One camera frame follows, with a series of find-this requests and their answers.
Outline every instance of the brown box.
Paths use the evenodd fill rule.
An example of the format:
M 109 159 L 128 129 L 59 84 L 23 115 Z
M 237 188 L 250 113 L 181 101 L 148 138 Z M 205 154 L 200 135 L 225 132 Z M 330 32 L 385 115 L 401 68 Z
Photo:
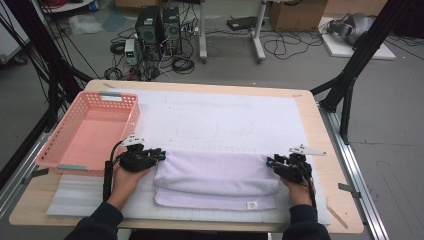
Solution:
M 387 0 L 328 0 L 324 14 L 327 16 L 344 16 L 346 13 L 362 12 L 366 15 L 377 16 Z
M 120 8 L 141 8 L 142 6 L 162 6 L 163 0 L 115 0 Z
M 277 32 L 316 30 L 327 2 L 328 0 L 303 0 L 297 5 L 273 3 L 269 22 Z

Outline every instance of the plastic basket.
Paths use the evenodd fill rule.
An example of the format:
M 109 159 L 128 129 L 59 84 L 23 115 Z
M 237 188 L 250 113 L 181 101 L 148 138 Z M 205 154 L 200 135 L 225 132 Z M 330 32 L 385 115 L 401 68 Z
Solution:
M 129 136 L 140 116 L 135 94 L 78 94 L 35 159 L 61 174 L 102 176 L 113 146 Z M 119 146 L 115 156 L 125 150 Z

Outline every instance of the folded towel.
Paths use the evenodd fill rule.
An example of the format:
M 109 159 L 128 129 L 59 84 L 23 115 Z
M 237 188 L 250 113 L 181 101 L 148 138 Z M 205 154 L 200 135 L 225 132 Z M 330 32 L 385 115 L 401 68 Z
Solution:
M 155 177 L 163 206 L 263 210 L 276 208 L 278 180 L 266 156 L 166 150 Z

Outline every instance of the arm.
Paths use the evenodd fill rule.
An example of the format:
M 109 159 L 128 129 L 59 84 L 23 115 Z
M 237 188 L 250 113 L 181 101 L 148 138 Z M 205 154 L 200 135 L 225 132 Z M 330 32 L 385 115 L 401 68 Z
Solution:
M 115 170 L 112 194 L 109 199 L 101 203 L 90 217 L 81 219 L 65 240 L 117 239 L 116 228 L 123 220 L 121 210 L 137 187 L 140 178 L 148 172 L 149 169 L 132 173 L 118 167 Z
M 330 239 L 327 229 L 318 223 L 318 213 L 312 207 L 308 189 L 297 183 L 281 178 L 289 189 L 290 227 L 283 234 L 283 240 L 327 240 Z

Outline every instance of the table leg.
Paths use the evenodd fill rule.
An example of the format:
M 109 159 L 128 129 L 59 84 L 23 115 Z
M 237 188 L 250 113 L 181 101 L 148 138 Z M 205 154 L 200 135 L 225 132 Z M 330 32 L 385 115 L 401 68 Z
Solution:
M 252 31 L 253 44 L 255 45 L 256 52 L 258 53 L 258 63 L 261 63 L 265 60 L 264 49 L 262 48 L 261 41 L 259 39 L 259 34 L 261 33 L 262 21 L 264 19 L 266 0 L 261 0 L 259 4 L 259 13 L 258 20 L 256 22 L 256 31 Z
M 206 50 L 206 27 L 205 27 L 205 0 L 200 1 L 200 28 L 199 28 L 199 54 L 202 63 L 206 63 L 208 52 Z

